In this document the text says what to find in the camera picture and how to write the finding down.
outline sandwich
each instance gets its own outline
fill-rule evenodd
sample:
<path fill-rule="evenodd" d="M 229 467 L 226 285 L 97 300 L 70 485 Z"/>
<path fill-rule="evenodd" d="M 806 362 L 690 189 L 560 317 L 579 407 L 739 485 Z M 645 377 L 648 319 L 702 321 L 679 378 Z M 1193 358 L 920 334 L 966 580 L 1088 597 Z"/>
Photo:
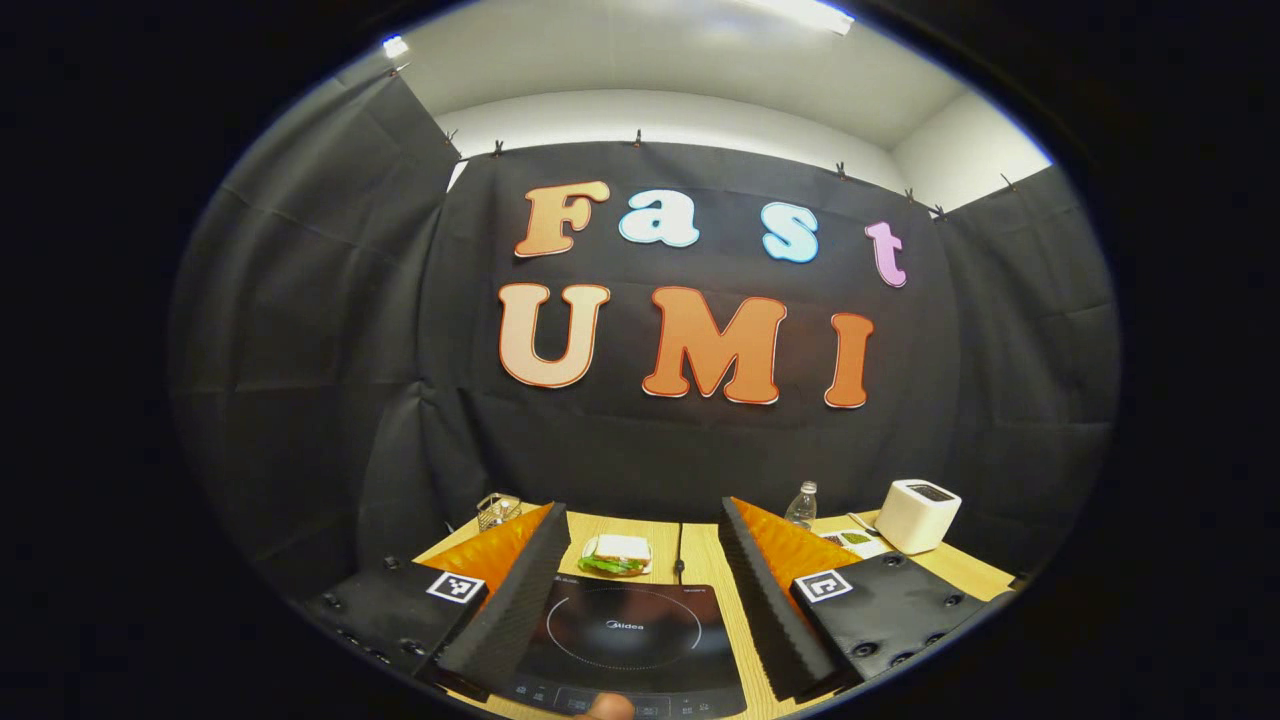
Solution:
<path fill-rule="evenodd" d="M 611 575 L 643 575 L 650 571 L 653 550 L 649 541 L 635 536 L 595 536 L 586 541 L 577 560 L 581 570 L 596 570 Z"/>

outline plastic water bottle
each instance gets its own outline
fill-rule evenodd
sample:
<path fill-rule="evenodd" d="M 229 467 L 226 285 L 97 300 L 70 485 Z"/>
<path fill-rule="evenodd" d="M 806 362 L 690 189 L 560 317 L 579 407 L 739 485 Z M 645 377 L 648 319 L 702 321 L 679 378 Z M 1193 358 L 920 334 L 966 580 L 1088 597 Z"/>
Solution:
<path fill-rule="evenodd" d="M 786 519 L 804 529 L 813 528 L 813 520 L 818 516 L 818 483 L 805 480 L 800 486 L 800 495 L 791 501 L 787 507 Z"/>

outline black cooktop surface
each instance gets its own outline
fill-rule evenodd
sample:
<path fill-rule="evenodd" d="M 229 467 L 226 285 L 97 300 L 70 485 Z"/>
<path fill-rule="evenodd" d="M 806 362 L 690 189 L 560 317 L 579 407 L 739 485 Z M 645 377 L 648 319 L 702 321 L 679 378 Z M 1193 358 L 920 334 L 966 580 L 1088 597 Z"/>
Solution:
<path fill-rule="evenodd" d="M 631 698 L 637 720 L 746 710 L 716 591 L 557 575 L 543 621 L 499 694 L 573 715 L 602 691 Z"/>

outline orange letter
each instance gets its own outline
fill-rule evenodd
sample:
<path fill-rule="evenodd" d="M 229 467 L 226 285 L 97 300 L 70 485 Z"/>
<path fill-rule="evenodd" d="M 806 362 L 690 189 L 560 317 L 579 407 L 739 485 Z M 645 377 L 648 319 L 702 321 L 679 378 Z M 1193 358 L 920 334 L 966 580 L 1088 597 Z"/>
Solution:
<path fill-rule="evenodd" d="M 867 338 L 876 325 L 861 315 L 838 313 L 831 316 L 831 327 L 836 328 L 836 377 L 823 397 L 832 407 L 861 407 L 867 404 L 863 389 Z"/>
<path fill-rule="evenodd" d="M 570 197 L 572 202 L 564 204 Z M 525 200 L 532 204 L 529 210 L 529 232 L 525 240 L 516 243 L 516 258 L 556 255 L 573 247 L 573 241 L 564 237 L 564 220 L 575 231 L 586 227 L 591 219 L 591 204 L 609 199 L 609 186 L 600 181 L 561 184 L 556 187 L 535 187 L 525 193 Z"/>
<path fill-rule="evenodd" d="M 564 356 L 548 363 L 534 351 L 538 306 L 552 293 L 540 284 L 512 283 L 498 291 L 502 300 L 502 329 L 498 357 L 507 373 L 536 387 L 564 387 L 576 383 L 591 366 L 595 352 L 595 318 L 609 301 L 609 288 L 598 284 L 571 284 L 561 293 L 568 302 L 568 343 Z"/>
<path fill-rule="evenodd" d="M 649 395 L 681 397 L 689 392 L 685 356 L 694 369 L 698 391 L 710 397 L 730 365 L 733 379 L 724 386 L 724 397 L 733 402 L 772 405 L 778 400 L 773 384 L 773 350 L 778 324 L 787 306 L 768 297 L 748 297 L 737 307 L 724 332 L 716 327 L 707 299 L 687 287 L 659 287 L 653 304 L 662 307 L 662 338 L 658 364 L 640 387 Z"/>

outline white toaster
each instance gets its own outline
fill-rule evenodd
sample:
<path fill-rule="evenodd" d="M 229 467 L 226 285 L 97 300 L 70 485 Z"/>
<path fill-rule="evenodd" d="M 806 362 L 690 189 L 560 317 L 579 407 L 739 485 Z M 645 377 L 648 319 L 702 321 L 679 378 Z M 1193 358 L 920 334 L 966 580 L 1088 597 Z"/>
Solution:
<path fill-rule="evenodd" d="M 876 529 L 906 555 L 927 552 L 942 543 L 960 498 L 927 480 L 895 480 L 876 518 Z"/>

